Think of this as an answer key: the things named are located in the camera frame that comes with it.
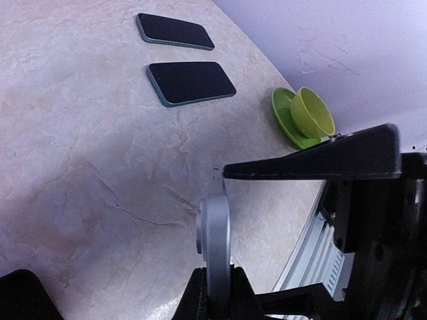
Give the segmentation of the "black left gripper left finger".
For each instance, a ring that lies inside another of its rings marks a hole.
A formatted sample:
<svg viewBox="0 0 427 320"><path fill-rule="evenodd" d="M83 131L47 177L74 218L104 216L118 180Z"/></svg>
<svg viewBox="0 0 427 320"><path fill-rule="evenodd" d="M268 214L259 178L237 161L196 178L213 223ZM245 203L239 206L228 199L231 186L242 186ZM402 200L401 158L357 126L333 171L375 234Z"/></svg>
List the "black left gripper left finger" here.
<svg viewBox="0 0 427 320"><path fill-rule="evenodd" d="M1 277L1 319L63 319L39 278L19 269Z"/></svg>

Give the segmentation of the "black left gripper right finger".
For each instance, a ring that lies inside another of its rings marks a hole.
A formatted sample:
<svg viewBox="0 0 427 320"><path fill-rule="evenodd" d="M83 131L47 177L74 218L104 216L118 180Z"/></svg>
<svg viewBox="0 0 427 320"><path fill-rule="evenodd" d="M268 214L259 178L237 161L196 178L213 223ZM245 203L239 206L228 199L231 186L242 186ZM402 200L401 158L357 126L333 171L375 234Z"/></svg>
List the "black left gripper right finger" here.
<svg viewBox="0 0 427 320"><path fill-rule="evenodd" d="M397 126L383 124L284 157L226 165L223 176L239 180L394 179L402 172Z"/></svg>

